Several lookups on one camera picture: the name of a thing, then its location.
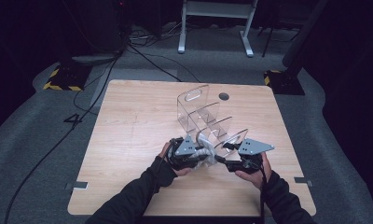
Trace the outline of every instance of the black curtain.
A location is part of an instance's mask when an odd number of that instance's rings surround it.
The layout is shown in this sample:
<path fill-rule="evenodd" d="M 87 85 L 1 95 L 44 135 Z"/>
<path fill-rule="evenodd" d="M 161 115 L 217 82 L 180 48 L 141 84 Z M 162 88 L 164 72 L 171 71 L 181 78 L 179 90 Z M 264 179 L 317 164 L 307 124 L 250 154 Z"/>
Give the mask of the black curtain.
<path fill-rule="evenodd" d="M 306 42 L 324 117 L 373 199 L 373 0 L 329 0 Z"/>

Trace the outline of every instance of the gray carpet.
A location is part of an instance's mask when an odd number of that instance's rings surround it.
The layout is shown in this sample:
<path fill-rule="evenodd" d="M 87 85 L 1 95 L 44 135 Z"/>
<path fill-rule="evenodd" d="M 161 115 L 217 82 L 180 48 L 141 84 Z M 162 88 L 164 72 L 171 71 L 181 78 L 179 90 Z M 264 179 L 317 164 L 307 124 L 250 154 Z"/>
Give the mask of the gray carpet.
<path fill-rule="evenodd" d="M 252 30 L 249 39 L 256 56 L 247 58 L 238 34 L 241 29 L 193 30 L 186 36 L 185 54 L 177 53 L 177 36 L 138 49 L 181 63 L 185 68 L 162 57 L 147 56 L 186 82 L 197 82 L 192 73 L 201 82 L 263 85 L 264 71 L 284 69 L 281 60 L 290 43 L 270 42 L 267 56 L 262 58 L 266 33 L 257 38 L 257 31 Z M 278 31 L 273 35 L 274 38 L 288 38 L 293 34 Z M 33 83 L 36 94 L 0 128 L 0 223 L 23 178 L 70 130 L 71 124 L 63 120 L 75 113 L 85 113 L 74 103 L 87 109 L 97 96 L 98 81 L 78 95 L 75 91 L 42 90 L 55 65 L 37 74 Z M 104 69 L 105 65 L 94 67 L 87 84 L 99 78 Z M 113 76 L 122 78 L 122 71 L 131 71 L 127 69 L 156 70 L 140 55 L 125 51 L 114 67 Z M 311 195 L 317 207 L 314 219 L 318 223 L 373 223 L 373 202 L 366 184 L 344 156 L 322 116 L 323 90 L 306 71 L 302 70 L 298 77 L 305 96 L 276 95 L 275 98 L 302 170 L 313 183 Z M 161 78 L 164 76 L 158 70 L 154 77 L 139 77 Z M 94 113 L 99 110 L 100 107 L 92 108 Z M 95 120 L 95 115 L 87 114 L 42 162 L 18 194 L 8 223 L 83 223 L 86 220 L 87 217 L 68 214 L 71 191 L 64 186 L 76 180 Z M 268 218 L 267 223 L 274 222 Z"/>

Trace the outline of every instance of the wooden table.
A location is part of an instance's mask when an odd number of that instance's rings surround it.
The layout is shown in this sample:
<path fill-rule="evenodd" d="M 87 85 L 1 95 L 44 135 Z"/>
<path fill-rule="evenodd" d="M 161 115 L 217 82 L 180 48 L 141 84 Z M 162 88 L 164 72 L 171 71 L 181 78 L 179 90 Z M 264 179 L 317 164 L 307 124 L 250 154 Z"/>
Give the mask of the wooden table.
<path fill-rule="evenodd" d="M 185 137 L 177 120 L 177 96 L 200 85 L 203 84 L 112 80 L 77 178 L 89 182 L 89 186 L 74 190 L 68 211 L 73 215 L 93 214 L 138 178 L 165 142 Z M 272 169 L 289 183 L 302 207 L 314 215 L 308 186 L 294 180 L 303 177 L 303 173 L 271 89 L 226 84 L 209 87 L 208 101 L 220 102 L 218 118 L 233 117 L 228 132 L 249 129 L 246 137 L 274 145 L 276 148 L 267 153 Z M 220 92 L 226 92 L 229 99 L 221 101 Z M 229 173 L 224 164 L 201 166 L 160 189 L 145 216 L 256 217 L 259 190 Z"/>

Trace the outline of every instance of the wire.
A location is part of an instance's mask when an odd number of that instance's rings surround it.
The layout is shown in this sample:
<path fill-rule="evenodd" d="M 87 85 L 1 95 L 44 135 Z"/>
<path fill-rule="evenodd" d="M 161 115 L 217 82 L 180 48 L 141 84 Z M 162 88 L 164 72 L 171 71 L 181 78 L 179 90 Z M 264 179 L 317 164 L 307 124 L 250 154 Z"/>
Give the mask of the wire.
<path fill-rule="evenodd" d="M 174 75 L 170 74 L 169 72 L 165 71 L 164 69 L 162 69 L 161 67 L 157 66 L 155 63 L 153 63 L 151 60 L 149 60 L 142 52 L 140 52 L 139 50 L 137 50 L 134 46 L 132 46 L 131 44 L 129 44 L 129 46 L 134 49 L 138 54 L 140 54 L 141 56 L 143 56 L 143 58 L 145 58 L 147 61 L 149 61 L 150 63 L 152 63 L 155 67 L 157 67 L 160 71 L 166 73 L 167 75 L 175 78 L 177 81 L 179 82 L 183 82 L 180 78 L 178 77 L 175 77 Z"/>
<path fill-rule="evenodd" d="M 111 74 L 111 71 L 114 67 L 114 64 L 117 62 L 117 60 L 120 58 L 120 55 L 116 57 L 116 59 L 113 61 L 111 67 L 110 67 L 110 70 L 108 71 L 108 75 L 107 75 L 107 79 L 105 80 L 105 83 L 107 83 L 109 77 L 110 77 L 110 74 Z M 47 156 L 50 155 L 50 153 L 52 153 L 56 148 L 57 146 L 73 131 L 73 129 L 82 121 L 83 118 L 85 118 L 85 116 L 91 111 L 91 109 L 94 107 L 94 105 L 96 104 L 96 102 L 99 100 L 100 96 L 102 95 L 103 91 L 104 91 L 104 87 L 105 87 L 105 83 L 102 87 L 102 90 L 100 91 L 99 95 L 97 96 L 96 100 L 94 101 L 94 103 L 90 106 L 90 108 L 85 112 L 84 115 L 82 115 L 82 117 L 79 119 L 79 120 L 76 120 L 74 123 L 73 123 L 73 126 L 71 127 L 71 129 L 62 137 L 61 140 L 59 140 L 55 146 L 53 148 L 50 149 L 50 151 L 35 165 L 35 167 L 33 167 L 33 169 L 29 172 L 29 174 L 24 177 L 24 179 L 21 181 L 21 184 L 18 186 L 17 190 L 15 191 L 14 195 L 12 196 L 12 199 L 11 201 L 9 202 L 8 204 L 8 208 L 7 208 L 7 212 L 6 212 L 6 217 L 4 218 L 4 224 L 7 224 L 8 223 L 8 219 L 9 219 L 9 214 L 10 214 L 10 211 L 11 211 L 11 208 L 12 208 L 12 204 L 15 202 L 15 199 L 16 197 L 18 196 L 19 192 L 21 191 L 21 188 L 23 187 L 23 185 L 26 183 L 26 181 L 32 176 L 33 172 L 38 168 L 38 166 L 47 158 Z"/>
<path fill-rule="evenodd" d="M 99 75 L 98 77 L 96 77 L 95 79 L 93 79 L 92 82 L 90 82 L 88 85 L 86 85 L 86 86 L 84 87 L 84 89 L 86 89 L 86 88 L 87 88 L 88 86 L 90 86 L 93 82 L 95 82 L 97 79 L 99 79 L 100 77 L 102 77 L 102 76 L 104 75 L 104 73 L 105 73 L 105 70 L 107 70 L 108 65 L 110 65 L 110 63 L 108 63 L 108 64 L 105 66 L 105 69 L 103 70 L 102 74 Z M 79 106 L 79 105 L 76 104 L 76 97 L 79 95 L 80 92 L 81 92 L 81 91 L 77 92 L 76 95 L 74 96 L 73 104 L 74 104 L 74 106 L 75 106 L 76 108 L 78 108 L 78 109 L 80 109 L 80 110 L 88 111 L 87 109 L 84 109 L 84 108 L 82 108 L 81 106 Z M 96 113 L 94 113 L 94 112 L 91 112 L 91 111 L 89 111 L 89 112 L 90 112 L 92 115 L 96 115 L 96 116 L 98 116 L 98 114 L 96 114 Z"/>
<path fill-rule="evenodd" d="M 128 52 L 130 53 L 133 53 L 133 54 L 138 54 L 137 52 L 132 52 L 128 49 L 126 49 Z M 193 76 L 198 82 L 201 82 L 191 71 L 189 71 L 189 69 L 187 69 L 185 66 L 183 66 L 181 63 L 179 63 L 178 61 L 176 60 L 173 60 L 173 59 L 170 59 L 170 58 L 167 58 L 167 57 L 164 57 L 164 56 L 161 56 L 161 55 L 156 55 L 156 54 L 148 54 L 148 53 L 144 53 L 144 55 L 147 55 L 147 56 L 152 56 L 152 57 L 160 57 L 160 58 L 164 58 L 164 59 L 167 59 L 169 61 L 172 61 L 174 63 L 178 63 L 181 67 L 183 67 L 185 70 L 188 71 L 188 73 Z"/>

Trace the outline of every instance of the person's left hand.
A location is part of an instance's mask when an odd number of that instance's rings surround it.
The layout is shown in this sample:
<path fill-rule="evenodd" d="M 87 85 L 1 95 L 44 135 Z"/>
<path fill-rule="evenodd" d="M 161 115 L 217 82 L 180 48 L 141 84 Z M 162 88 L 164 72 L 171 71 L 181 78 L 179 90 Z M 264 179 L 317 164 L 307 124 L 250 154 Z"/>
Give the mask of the person's left hand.
<path fill-rule="evenodd" d="M 167 159 L 166 159 L 166 150 L 167 148 L 169 147 L 170 145 L 170 142 L 167 142 L 164 146 L 163 146 L 163 149 L 162 151 L 158 154 L 158 156 L 160 156 L 161 158 L 164 158 L 164 160 L 167 162 Z M 182 170 L 179 170 L 179 171 L 176 171 L 174 170 L 174 172 L 178 175 L 178 176 L 183 176 L 183 175 L 187 175 L 189 174 L 189 172 L 191 172 L 192 169 L 191 168 L 184 168 Z"/>

